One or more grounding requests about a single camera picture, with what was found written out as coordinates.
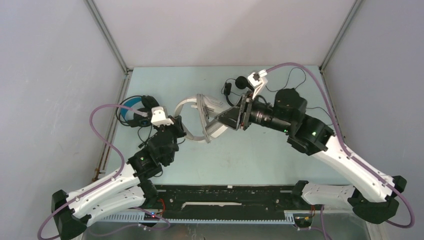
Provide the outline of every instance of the blue headphones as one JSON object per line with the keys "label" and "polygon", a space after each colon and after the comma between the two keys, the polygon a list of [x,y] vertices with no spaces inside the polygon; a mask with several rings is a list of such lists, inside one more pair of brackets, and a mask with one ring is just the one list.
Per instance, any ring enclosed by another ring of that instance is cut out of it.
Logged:
{"label": "blue headphones", "polygon": [[143,128],[152,125],[152,108],[159,107],[159,103],[154,97],[148,95],[134,95],[124,99],[120,104],[129,108],[134,108],[133,106],[139,107],[139,103],[142,103],[143,107],[137,110],[145,113],[145,115],[134,114],[124,108],[116,109],[116,118],[122,125],[131,128]]}

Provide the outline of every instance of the black headphones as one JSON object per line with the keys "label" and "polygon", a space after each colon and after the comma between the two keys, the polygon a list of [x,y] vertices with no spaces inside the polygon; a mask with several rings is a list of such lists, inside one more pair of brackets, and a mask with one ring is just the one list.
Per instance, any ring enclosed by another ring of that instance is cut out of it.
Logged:
{"label": "black headphones", "polygon": [[127,119],[127,113],[129,110],[124,108],[117,108],[115,115],[118,121],[127,127],[149,127],[152,125],[152,108],[159,107],[158,101],[152,96],[148,95],[134,95],[124,99],[120,105],[132,108],[135,104],[141,102],[144,107],[137,109],[138,111],[145,113],[145,115],[133,114],[132,119]]}
{"label": "black headphones", "polygon": [[223,92],[221,92],[221,93],[225,95],[225,100],[228,103],[228,105],[230,105],[231,107],[234,106],[234,104],[230,101],[230,99],[228,98],[228,96],[231,93],[234,93],[234,92],[231,91],[232,84],[231,84],[231,82],[227,82],[228,80],[234,80],[235,81],[235,86],[238,89],[249,88],[250,90],[254,91],[254,88],[252,87],[252,85],[249,84],[248,79],[245,78],[244,76],[239,76],[236,79],[234,79],[234,78],[227,79],[225,81],[224,87],[222,88],[223,89]]}

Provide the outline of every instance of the robotic arm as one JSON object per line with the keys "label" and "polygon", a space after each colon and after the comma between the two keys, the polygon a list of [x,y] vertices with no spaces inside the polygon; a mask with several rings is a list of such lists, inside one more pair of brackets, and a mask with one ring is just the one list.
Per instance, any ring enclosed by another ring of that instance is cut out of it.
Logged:
{"label": "robotic arm", "polygon": [[161,106],[151,111],[151,123],[157,133],[128,159],[118,176],[114,177],[117,169],[79,190],[69,193],[59,190],[53,194],[52,212],[71,202],[54,216],[62,240],[75,238],[113,213],[139,206],[149,208],[157,202],[158,191],[149,178],[174,161],[175,152],[179,150],[177,138],[184,137],[185,133],[180,116],[168,116]]}
{"label": "robotic arm", "polygon": [[[307,101],[295,89],[281,89],[275,95],[274,105],[259,102],[256,96],[268,82],[266,71],[251,74],[247,80],[253,87],[242,94],[239,102],[222,112],[216,120],[233,130],[247,130],[253,123],[288,135],[287,142],[297,151],[313,156],[330,165],[352,185],[319,185],[299,181],[292,195],[299,203],[332,205],[352,209],[367,222],[380,224],[396,214],[397,196],[362,165],[370,168],[400,193],[407,181],[401,176],[389,176],[377,170],[351,151],[347,155],[334,131],[321,120],[306,114]],[[355,157],[362,164],[352,160]]]}

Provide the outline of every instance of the red wire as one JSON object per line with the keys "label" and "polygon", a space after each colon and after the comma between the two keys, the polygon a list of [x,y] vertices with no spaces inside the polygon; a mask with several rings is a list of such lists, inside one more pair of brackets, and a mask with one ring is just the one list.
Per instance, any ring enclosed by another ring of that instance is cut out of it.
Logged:
{"label": "red wire", "polygon": [[162,203],[162,207],[163,207],[163,209],[162,209],[162,211],[161,212],[158,212],[158,213],[156,213],[156,214],[161,214],[162,216],[164,215],[164,212],[165,212],[165,202],[164,202],[164,200],[161,198],[161,199],[159,199],[159,200],[157,200],[158,202],[161,202]]}

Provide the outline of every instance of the white bracket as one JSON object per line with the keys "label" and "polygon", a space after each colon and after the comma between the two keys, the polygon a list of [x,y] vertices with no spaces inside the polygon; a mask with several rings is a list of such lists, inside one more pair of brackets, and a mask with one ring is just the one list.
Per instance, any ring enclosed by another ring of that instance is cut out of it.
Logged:
{"label": "white bracket", "polygon": [[159,127],[160,125],[173,125],[174,122],[168,118],[167,109],[163,106],[153,107],[151,109],[151,124]]}
{"label": "white bracket", "polygon": [[265,77],[267,75],[267,70],[261,70],[258,73],[253,72],[247,77],[247,80],[249,81],[249,84],[253,87],[253,95],[252,99],[255,99],[258,94],[264,90],[265,85],[267,85],[268,80]]}

